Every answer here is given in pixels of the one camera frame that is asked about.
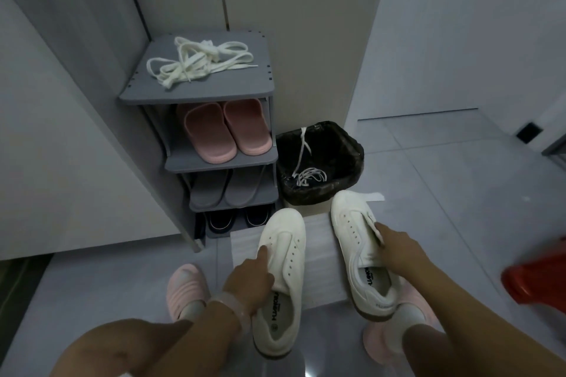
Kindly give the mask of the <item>person's left hand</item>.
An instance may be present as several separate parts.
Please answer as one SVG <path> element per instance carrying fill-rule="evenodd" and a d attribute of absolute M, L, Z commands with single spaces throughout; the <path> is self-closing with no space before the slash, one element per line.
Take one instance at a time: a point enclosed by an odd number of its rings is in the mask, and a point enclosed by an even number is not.
<path fill-rule="evenodd" d="M 268 269 L 258 267 L 255 259 L 246 259 L 235 267 L 223 285 L 223 291 L 232 293 L 253 316 L 265 304 L 274 284 L 274 276 Z"/>

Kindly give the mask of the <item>white lace-less sneaker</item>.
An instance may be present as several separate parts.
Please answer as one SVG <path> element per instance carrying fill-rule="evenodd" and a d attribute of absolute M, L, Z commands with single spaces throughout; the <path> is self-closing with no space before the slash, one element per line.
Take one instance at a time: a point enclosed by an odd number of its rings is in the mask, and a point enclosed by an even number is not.
<path fill-rule="evenodd" d="M 267 249 L 267 271 L 273 284 L 252 318 L 258 352 L 270 359 L 288 355 L 300 331 L 305 279 L 306 227 L 295 209 L 280 209 L 266 223 L 259 246 Z"/>
<path fill-rule="evenodd" d="M 384 239 L 370 206 L 362 194 L 343 190 L 332 200 L 330 218 L 355 309 L 371 322 L 390 319 L 399 304 L 403 281 L 384 264 Z"/>

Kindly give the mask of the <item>person's right forearm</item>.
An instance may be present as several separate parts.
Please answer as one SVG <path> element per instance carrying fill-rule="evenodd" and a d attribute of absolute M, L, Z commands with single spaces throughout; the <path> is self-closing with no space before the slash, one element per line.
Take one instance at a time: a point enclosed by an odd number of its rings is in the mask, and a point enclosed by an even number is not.
<path fill-rule="evenodd" d="M 477 377 L 566 377 L 566 361 L 485 307 L 426 255 L 394 270 L 431 306 L 463 368 Z"/>

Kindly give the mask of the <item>person's left forearm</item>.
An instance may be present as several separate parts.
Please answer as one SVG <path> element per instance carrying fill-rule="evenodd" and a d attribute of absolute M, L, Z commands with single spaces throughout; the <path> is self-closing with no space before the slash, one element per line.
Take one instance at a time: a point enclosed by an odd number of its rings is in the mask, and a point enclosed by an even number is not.
<path fill-rule="evenodd" d="M 241 330 L 234 311 L 214 301 L 146 377 L 215 377 Z"/>

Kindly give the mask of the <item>white foam sheet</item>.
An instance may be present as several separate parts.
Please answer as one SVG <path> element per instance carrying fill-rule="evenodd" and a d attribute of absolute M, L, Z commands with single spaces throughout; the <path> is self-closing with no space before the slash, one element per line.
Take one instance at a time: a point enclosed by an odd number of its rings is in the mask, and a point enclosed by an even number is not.
<path fill-rule="evenodd" d="M 334 235 L 329 213 L 304 219 L 307 243 L 302 290 L 302 309 L 343 302 L 350 297 L 343 254 Z M 255 258 L 263 227 L 233 231 L 230 234 L 233 266 Z"/>

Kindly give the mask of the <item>pink wristband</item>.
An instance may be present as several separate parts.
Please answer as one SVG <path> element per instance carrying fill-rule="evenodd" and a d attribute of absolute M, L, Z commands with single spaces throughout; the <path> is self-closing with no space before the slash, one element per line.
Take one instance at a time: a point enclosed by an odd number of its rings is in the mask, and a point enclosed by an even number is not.
<path fill-rule="evenodd" d="M 226 306 L 231 312 L 236 316 L 238 322 L 240 324 L 241 333 L 247 333 L 251 326 L 251 318 L 247 312 L 247 309 L 244 305 L 234 296 L 232 293 L 229 292 L 219 292 L 213 295 L 207 303 L 221 303 L 222 305 Z"/>

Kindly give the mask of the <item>bin with black bag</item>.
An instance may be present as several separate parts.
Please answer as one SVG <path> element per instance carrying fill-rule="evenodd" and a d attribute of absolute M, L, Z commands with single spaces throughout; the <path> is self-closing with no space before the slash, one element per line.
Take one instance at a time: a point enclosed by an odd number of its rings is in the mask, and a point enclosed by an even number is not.
<path fill-rule="evenodd" d="M 295 186 L 292 173 L 301 148 L 301 128 L 278 134 L 276 164 L 279 192 L 292 206 L 311 206 L 329 201 L 336 193 L 352 187 L 364 168 L 364 149 L 353 137 L 333 121 L 322 121 L 307 127 L 306 141 L 312 157 L 305 152 L 300 170 L 309 166 L 326 172 L 326 182 L 311 182 L 309 187 Z"/>

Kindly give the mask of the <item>white sock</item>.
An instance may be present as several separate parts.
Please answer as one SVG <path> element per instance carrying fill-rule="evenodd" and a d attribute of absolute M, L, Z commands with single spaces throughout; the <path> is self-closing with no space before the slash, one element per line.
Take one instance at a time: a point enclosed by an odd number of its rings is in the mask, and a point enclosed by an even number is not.
<path fill-rule="evenodd" d="M 384 329 L 384 340 L 388 349 L 393 354 L 403 353 L 402 339 L 405 332 L 420 324 L 427 324 L 421 309 L 413 303 L 402 303 Z"/>
<path fill-rule="evenodd" d="M 188 302 L 186 305 L 181 307 L 178 320 L 186 320 L 191 323 L 195 323 L 206 309 L 206 305 L 206 302 L 203 300 Z"/>

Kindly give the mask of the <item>pink rubber slipper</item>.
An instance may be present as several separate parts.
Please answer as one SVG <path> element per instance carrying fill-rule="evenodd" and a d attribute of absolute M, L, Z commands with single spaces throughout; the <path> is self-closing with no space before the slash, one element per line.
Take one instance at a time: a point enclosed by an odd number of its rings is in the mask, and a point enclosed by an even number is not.
<path fill-rule="evenodd" d="M 237 145 L 219 103 L 191 106 L 182 118 L 182 125 L 196 153 L 205 162 L 219 165 L 236 156 Z"/>
<path fill-rule="evenodd" d="M 259 99 L 222 103 L 223 116 L 238 149 L 248 156 L 267 153 L 273 146 Z"/>

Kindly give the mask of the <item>person's right leg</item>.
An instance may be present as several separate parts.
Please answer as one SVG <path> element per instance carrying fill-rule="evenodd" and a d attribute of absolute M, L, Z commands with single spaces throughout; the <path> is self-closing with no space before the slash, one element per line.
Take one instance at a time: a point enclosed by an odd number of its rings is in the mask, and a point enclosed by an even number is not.
<path fill-rule="evenodd" d="M 446 377 L 452 351 L 447 335 L 425 324 L 405 331 L 402 349 L 415 377 Z"/>

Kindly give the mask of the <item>person's leg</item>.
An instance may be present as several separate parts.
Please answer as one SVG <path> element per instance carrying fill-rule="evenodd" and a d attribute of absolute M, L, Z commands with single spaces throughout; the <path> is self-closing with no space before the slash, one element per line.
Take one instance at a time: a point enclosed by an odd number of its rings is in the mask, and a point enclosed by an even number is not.
<path fill-rule="evenodd" d="M 446 377 L 452 351 L 447 335 L 425 324 L 405 331 L 402 349 L 415 377 Z"/>
<path fill-rule="evenodd" d="M 103 324 L 71 343 L 49 377 L 143 377 L 191 326 L 184 319 L 168 324 L 141 319 Z"/>

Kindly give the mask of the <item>red plastic stool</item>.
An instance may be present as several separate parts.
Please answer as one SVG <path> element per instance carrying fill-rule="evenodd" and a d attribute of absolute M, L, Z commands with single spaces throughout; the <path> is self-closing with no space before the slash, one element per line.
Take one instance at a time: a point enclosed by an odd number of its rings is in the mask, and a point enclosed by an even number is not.
<path fill-rule="evenodd" d="M 545 305 L 566 315 L 566 236 L 541 257 L 506 268 L 500 281 L 517 304 Z"/>

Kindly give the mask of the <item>grey shoe rack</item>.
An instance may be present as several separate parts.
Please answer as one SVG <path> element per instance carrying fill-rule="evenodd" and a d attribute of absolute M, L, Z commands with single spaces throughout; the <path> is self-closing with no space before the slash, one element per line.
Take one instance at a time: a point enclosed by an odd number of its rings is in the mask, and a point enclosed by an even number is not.
<path fill-rule="evenodd" d="M 173 59 L 176 55 L 174 37 L 193 38 L 198 42 L 211 40 L 214 44 L 235 41 L 245 43 L 254 56 L 252 64 L 255 67 L 213 73 L 201 80 L 176 83 L 171 88 L 165 88 L 150 76 L 147 71 L 147 61 L 158 56 Z M 275 85 L 271 65 L 267 39 L 261 31 L 187 30 L 169 33 L 156 37 L 149 43 L 131 79 L 118 96 L 125 105 L 142 107 L 164 149 L 164 169 L 179 175 L 181 179 L 185 187 L 181 207 L 185 218 L 183 222 L 188 224 L 186 228 L 181 229 L 181 235 L 192 243 L 196 252 L 204 248 L 205 240 L 195 234 L 196 212 L 189 204 L 191 174 L 246 166 L 265 166 L 272 172 L 269 175 L 263 174 L 258 191 L 249 206 L 274 203 L 279 198 L 275 166 L 278 151 L 273 131 Z M 246 155 L 238 150 L 233 159 L 223 164 L 210 164 L 197 154 L 177 121 L 173 108 L 173 105 L 181 103 L 227 102 L 252 98 L 261 102 L 272 135 L 272 147 L 258 156 Z"/>

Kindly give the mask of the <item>bundle of white shoelaces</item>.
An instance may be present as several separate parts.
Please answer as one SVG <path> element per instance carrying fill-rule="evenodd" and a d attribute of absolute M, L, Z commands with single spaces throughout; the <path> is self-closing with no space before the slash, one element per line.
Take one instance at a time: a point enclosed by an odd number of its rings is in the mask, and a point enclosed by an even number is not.
<path fill-rule="evenodd" d="M 177 59 L 153 57 L 147 60 L 150 76 L 167 90 L 177 83 L 205 79 L 211 74 L 258 67 L 249 47 L 242 42 L 215 45 L 211 40 L 195 42 L 175 37 Z"/>

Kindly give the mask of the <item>black wall socket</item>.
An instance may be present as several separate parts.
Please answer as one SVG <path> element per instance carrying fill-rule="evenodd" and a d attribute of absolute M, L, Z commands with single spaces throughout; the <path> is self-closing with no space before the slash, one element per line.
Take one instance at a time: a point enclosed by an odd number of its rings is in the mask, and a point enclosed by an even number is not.
<path fill-rule="evenodd" d="M 518 132 L 516 132 L 515 136 L 518 140 L 520 140 L 524 144 L 529 144 L 532 142 L 536 137 L 538 137 L 543 131 L 538 124 L 535 122 L 526 123 Z"/>

